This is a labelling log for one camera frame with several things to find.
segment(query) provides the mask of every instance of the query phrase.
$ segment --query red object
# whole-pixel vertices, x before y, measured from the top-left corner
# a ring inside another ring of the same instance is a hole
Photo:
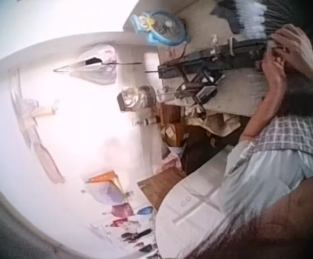
[[[127,202],[120,205],[112,206],[112,215],[116,217],[130,217],[134,215],[131,205]]]
[[[125,223],[125,222],[128,222],[128,218],[125,217],[123,219],[119,219],[119,220],[114,220],[112,221],[112,224],[109,225],[110,227],[120,227],[121,224]]]

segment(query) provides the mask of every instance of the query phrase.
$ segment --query hand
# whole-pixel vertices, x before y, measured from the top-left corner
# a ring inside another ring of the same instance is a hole
[[[272,49],[265,52],[262,68],[270,90],[286,89],[287,76],[284,72],[284,59],[274,55]]]
[[[296,70],[311,78],[313,75],[313,49],[306,34],[292,24],[285,25],[271,35],[285,49],[274,51]]]

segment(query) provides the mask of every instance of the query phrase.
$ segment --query small bottle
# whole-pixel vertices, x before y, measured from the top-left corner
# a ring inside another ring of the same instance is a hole
[[[146,118],[146,119],[134,119],[133,120],[133,124],[134,126],[137,125],[142,125],[142,126],[148,126],[148,125],[154,125],[154,124],[158,124],[160,123],[161,119],[159,116],[155,116],[155,117],[150,117],[150,118]]]

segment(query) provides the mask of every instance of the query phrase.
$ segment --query fan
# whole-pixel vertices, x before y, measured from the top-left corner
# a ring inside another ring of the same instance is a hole
[[[189,41],[184,23],[165,11],[132,15],[131,22],[137,33],[147,34],[152,45],[177,46]]]

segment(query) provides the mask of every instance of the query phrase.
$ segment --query person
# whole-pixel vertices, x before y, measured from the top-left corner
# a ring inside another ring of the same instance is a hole
[[[269,91],[227,158],[217,201],[227,227],[184,258],[308,258],[313,242],[313,115],[277,115],[288,89],[285,67],[313,82],[313,50],[288,24],[271,38],[262,69]]]

